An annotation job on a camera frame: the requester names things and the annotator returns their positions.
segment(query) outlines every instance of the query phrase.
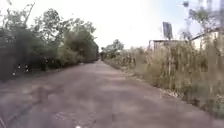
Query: dry grass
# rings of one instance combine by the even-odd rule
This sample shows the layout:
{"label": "dry grass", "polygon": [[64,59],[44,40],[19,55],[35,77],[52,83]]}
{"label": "dry grass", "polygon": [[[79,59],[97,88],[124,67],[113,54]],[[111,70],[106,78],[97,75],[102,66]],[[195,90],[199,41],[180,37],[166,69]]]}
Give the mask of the dry grass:
{"label": "dry grass", "polygon": [[125,66],[152,86],[176,92],[183,100],[224,117],[224,58],[214,45],[201,51],[187,44],[174,44],[170,52],[166,47],[136,48],[106,61],[116,68]]}

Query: sky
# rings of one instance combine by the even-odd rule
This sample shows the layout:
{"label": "sky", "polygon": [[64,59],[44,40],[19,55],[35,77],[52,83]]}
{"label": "sky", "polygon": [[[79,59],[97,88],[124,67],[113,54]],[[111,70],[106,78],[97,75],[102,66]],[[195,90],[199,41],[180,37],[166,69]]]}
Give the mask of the sky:
{"label": "sky", "polygon": [[[174,39],[179,39],[180,30],[186,27],[187,9],[184,0],[0,0],[0,9],[8,7],[23,9],[36,2],[29,23],[49,8],[56,9],[64,18],[81,18],[93,22],[94,36],[100,47],[119,39],[125,48],[148,46],[149,40],[164,39],[162,22],[172,24]],[[197,0],[190,0],[190,7],[196,7]],[[190,30],[196,35],[200,28],[191,24]]]}

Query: asphalt road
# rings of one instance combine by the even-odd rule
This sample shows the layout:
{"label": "asphalt road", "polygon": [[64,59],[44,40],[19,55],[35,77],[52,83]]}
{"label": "asphalt road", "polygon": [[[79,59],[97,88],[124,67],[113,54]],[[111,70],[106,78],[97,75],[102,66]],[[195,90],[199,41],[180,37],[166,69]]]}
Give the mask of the asphalt road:
{"label": "asphalt road", "polygon": [[224,128],[223,121],[103,62],[1,87],[0,128]]}

